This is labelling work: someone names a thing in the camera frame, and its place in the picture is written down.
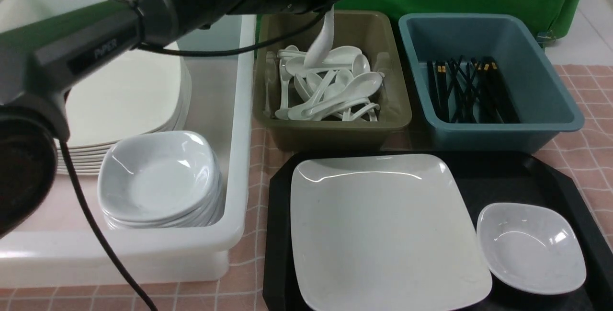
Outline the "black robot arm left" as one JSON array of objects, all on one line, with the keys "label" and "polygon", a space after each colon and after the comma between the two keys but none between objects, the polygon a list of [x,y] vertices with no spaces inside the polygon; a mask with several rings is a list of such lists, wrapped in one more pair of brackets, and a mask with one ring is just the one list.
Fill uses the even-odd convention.
[{"label": "black robot arm left", "polygon": [[[314,27],[341,0],[105,0],[2,32],[1,235],[33,215],[52,188],[56,141],[67,152],[68,94],[121,54],[140,49],[178,57],[249,53]],[[223,51],[170,50],[168,45],[227,15],[305,14],[304,26],[252,46]]]}]

